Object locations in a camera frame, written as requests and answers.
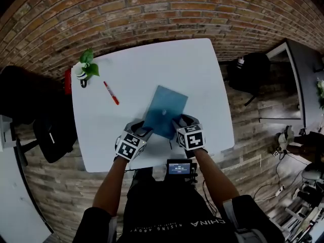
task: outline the black bag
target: black bag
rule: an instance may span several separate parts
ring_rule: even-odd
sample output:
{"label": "black bag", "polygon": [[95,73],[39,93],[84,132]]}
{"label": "black bag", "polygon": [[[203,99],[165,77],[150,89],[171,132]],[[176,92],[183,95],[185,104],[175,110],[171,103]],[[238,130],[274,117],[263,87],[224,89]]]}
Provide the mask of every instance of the black bag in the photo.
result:
{"label": "black bag", "polygon": [[258,96],[260,86],[270,72],[270,60],[263,53],[250,53],[244,56],[242,68],[237,67],[237,59],[227,66],[229,86],[235,90],[252,94],[247,106]]}

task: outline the black shirt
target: black shirt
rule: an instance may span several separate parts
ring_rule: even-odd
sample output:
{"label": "black shirt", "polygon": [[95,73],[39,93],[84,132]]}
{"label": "black shirt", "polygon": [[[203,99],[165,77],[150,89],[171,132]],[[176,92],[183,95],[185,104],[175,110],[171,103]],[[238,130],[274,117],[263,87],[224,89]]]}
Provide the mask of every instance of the black shirt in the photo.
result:
{"label": "black shirt", "polygon": [[[247,197],[240,197],[243,197],[241,203],[250,209],[250,216],[258,217],[256,223],[264,223],[264,227],[270,232],[274,230],[276,239],[279,239],[275,242],[283,242],[281,232],[267,219],[252,198],[248,196],[250,203],[246,203],[244,201]],[[111,216],[100,208],[87,209],[73,242],[107,242],[108,235],[115,233],[108,229],[110,219]],[[123,234],[118,240],[118,243],[121,242],[197,243],[237,240],[232,225],[213,216],[194,187],[184,183],[154,182],[138,184],[129,191]]]}

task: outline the hand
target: hand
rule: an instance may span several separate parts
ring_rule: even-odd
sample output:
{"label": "hand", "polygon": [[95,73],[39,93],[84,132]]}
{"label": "hand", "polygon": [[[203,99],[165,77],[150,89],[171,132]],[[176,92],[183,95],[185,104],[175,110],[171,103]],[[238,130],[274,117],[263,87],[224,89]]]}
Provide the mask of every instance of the hand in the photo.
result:
{"label": "hand", "polygon": [[203,126],[199,120],[182,114],[179,121],[172,120],[172,124],[177,132],[177,142],[185,149],[188,158],[194,157],[194,149],[204,148],[205,136]]}
{"label": "hand", "polygon": [[115,150],[117,156],[124,157],[128,161],[136,158],[145,149],[148,139],[153,133],[151,128],[143,128],[144,121],[128,123],[123,133],[117,138]]}

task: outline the wooden floor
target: wooden floor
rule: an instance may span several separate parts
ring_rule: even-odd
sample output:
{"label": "wooden floor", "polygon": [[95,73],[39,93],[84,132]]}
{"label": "wooden floor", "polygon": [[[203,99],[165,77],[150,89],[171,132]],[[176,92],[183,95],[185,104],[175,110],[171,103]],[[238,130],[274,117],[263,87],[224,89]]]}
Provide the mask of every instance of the wooden floor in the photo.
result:
{"label": "wooden floor", "polygon": [[[226,76],[224,66],[222,73]],[[214,160],[238,188],[240,194],[253,196],[260,186],[273,184],[262,188],[255,200],[271,197],[278,190],[275,167],[279,160],[270,154],[270,149],[274,135],[281,132],[285,126],[261,124],[259,117],[269,115],[271,111],[280,115],[287,105],[289,112],[298,114],[298,97],[291,73],[289,65],[272,65],[271,75],[261,89],[261,96],[247,107],[244,104],[251,95],[233,90],[226,84],[235,146],[215,156]],[[286,85],[288,79],[292,84],[291,87]],[[17,127],[16,132],[22,140],[32,138],[30,127]],[[53,164],[47,163],[39,147],[27,152],[26,157],[29,165],[24,168],[24,172],[28,185],[48,224],[55,231],[55,235],[48,242],[59,240],[72,242],[83,212],[91,206],[106,173],[85,171],[78,143],[75,143],[71,153]],[[304,167],[304,164],[286,156],[278,166],[280,182],[285,185],[286,190],[278,197],[257,202],[265,213],[271,214],[278,222],[283,219],[281,215],[283,208],[290,202],[292,194],[301,183],[300,175],[292,186],[289,185]],[[164,167],[154,168],[153,171],[153,176],[157,180],[164,177]],[[124,176],[118,210],[118,235],[123,228],[126,195],[132,175],[133,172],[127,172]],[[201,195],[203,195],[202,184],[203,177],[198,171],[196,188]]]}

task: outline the red marker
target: red marker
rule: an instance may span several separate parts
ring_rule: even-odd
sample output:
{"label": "red marker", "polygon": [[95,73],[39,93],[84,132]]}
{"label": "red marker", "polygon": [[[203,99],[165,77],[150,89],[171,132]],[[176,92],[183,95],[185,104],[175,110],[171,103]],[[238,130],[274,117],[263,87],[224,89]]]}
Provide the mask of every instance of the red marker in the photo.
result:
{"label": "red marker", "polygon": [[119,105],[119,101],[117,99],[117,97],[113,94],[112,90],[110,90],[109,86],[107,85],[106,81],[103,82],[108,90],[108,92],[110,93],[111,97],[113,98],[114,102]]}

